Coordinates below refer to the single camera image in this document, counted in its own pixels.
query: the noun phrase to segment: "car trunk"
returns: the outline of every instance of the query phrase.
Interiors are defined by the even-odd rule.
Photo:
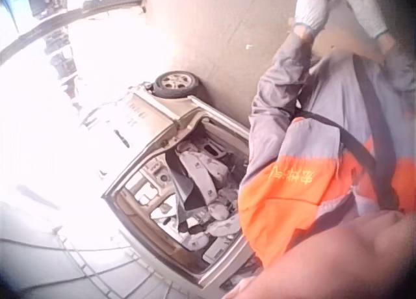
[[[172,162],[170,159],[182,155],[180,148],[186,149],[190,144],[192,149],[196,147],[198,150],[195,155],[208,157],[208,163],[218,161],[224,164],[228,173],[221,190],[215,185],[216,191],[221,194],[217,194],[215,202],[219,201],[218,205],[227,208],[224,213],[236,216],[238,185],[248,164],[248,142],[213,119],[203,118],[178,143],[142,165],[110,200],[123,214],[122,219],[128,220],[135,228],[135,236],[139,241],[147,242],[157,257],[162,257],[171,266],[198,279],[226,253],[241,233],[239,228],[228,233],[227,224],[224,226],[226,232],[220,229],[219,235],[218,229],[207,229],[213,222],[218,223],[218,219],[208,212],[205,198],[195,181],[191,194],[182,204],[185,211],[180,216],[177,181],[172,171],[175,175],[183,172],[187,179],[192,174],[178,168],[180,161]]]

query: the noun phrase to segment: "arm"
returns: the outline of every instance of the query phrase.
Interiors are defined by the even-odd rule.
[[[250,117],[250,164],[244,187],[275,161],[309,71],[314,37],[328,20],[328,0],[298,0],[293,33],[260,78]]]
[[[260,78],[250,116],[250,165],[243,184],[278,158],[308,75],[312,38],[297,26]]]
[[[409,104],[415,101],[415,67],[413,61],[402,53],[396,40],[388,31],[377,0],[347,0],[360,25],[370,37],[376,39],[385,57],[384,70],[393,88]]]
[[[400,50],[396,40],[388,32],[377,39],[378,46],[385,56],[384,70],[393,88],[415,111],[415,63]]]

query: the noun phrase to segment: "car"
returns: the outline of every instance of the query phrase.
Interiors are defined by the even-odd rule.
[[[141,3],[97,0],[52,17],[0,52],[0,65],[57,27]],[[81,127],[100,146],[102,193],[92,194],[100,204],[85,198],[78,205],[93,221],[75,211],[46,231],[35,226],[37,211],[53,215],[56,207],[27,187],[11,191],[20,200],[2,205],[0,266],[13,291],[31,298],[221,298],[261,271],[237,213],[248,129],[199,99],[201,90],[192,73],[169,71],[80,111]],[[24,209],[28,198],[35,203]],[[75,232],[87,242],[68,231],[71,224],[81,224]]]

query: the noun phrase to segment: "car wheel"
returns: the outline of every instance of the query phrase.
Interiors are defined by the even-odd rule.
[[[153,95],[164,99],[179,99],[195,95],[200,80],[187,71],[169,71],[153,84]]]

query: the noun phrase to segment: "sleeve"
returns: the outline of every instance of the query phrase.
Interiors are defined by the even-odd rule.
[[[416,89],[414,60],[396,45],[385,56],[384,71],[393,88],[414,113]]]
[[[310,62],[311,45],[291,34],[260,78],[250,116],[250,163],[241,187],[278,158]]]

